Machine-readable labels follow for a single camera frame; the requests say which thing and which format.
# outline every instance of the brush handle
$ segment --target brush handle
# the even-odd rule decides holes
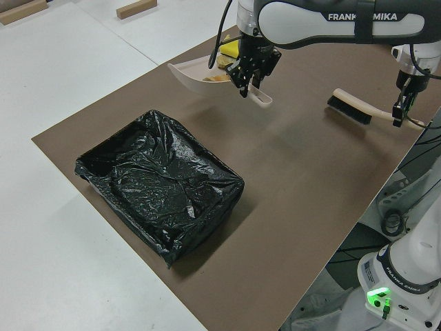
[[[390,122],[393,122],[395,120],[390,112],[383,112],[382,110],[379,110],[373,107],[372,105],[369,105],[367,102],[364,102],[363,100],[354,97],[352,94],[349,94],[348,92],[342,90],[341,88],[337,88],[336,90],[334,90],[333,95],[336,98],[339,98],[341,101],[344,101],[348,105],[358,109],[361,112],[364,112],[365,114],[371,115],[373,117],[379,117],[381,119],[385,119],[386,121],[390,121]],[[416,121],[416,120],[414,121],[424,126],[424,122]],[[422,130],[421,127],[415,125],[414,123],[406,119],[402,122],[402,124],[414,130],[418,130],[418,131]]]

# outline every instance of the green light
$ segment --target green light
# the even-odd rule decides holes
[[[386,294],[390,293],[390,289],[389,288],[377,288],[376,290],[372,290],[372,291],[368,291],[368,293],[366,293],[367,296],[367,301],[375,306],[375,301],[378,299],[378,297],[383,297]]]

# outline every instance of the black plastic liner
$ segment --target black plastic liner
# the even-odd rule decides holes
[[[244,188],[233,170],[157,110],[81,155],[75,173],[168,267],[229,216]]]

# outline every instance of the brown table surface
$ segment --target brown table surface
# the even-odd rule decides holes
[[[209,54],[214,40],[172,59]],[[390,48],[314,45],[283,51],[262,85],[268,110],[238,92],[207,99],[163,64],[33,141],[209,331],[277,330],[419,136],[327,108],[335,88],[381,109],[398,97]],[[432,83],[413,112],[440,104]],[[74,175],[75,159],[144,112],[178,119],[245,180],[230,219],[171,270]]]

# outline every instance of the franka emika label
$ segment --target franka emika label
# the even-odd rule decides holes
[[[322,12],[328,22],[354,22],[357,14],[355,12]],[[407,14],[397,12],[376,12],[373,14],[374,22],[398,22]]]

